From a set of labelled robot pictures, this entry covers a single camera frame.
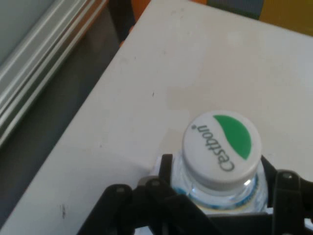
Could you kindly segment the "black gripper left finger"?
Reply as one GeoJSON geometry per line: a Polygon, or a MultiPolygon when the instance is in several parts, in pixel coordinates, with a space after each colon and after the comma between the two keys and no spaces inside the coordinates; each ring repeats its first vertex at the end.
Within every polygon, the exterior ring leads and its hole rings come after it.
{"type": "Polygon", "coordinates": [[[80,235],[133,235],[149,227],[155,235],[206,235],[207,217],[184,195],[169,185],[173,155],[161,158],[157,177],[143,179],[132,189],[125,184],[107,187],[80,235]]]}

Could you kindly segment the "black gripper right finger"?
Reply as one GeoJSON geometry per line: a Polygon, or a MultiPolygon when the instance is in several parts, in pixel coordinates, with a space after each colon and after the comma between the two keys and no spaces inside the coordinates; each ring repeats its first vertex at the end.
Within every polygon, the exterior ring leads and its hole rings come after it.
{"type": "Polygon", "coordinates": [[[268,186],[268,207],[272,212],[273,235],[311,235],[305,220],[313,220],[313,183],[296,172],[276,169],[261,157],[268,186]]]}

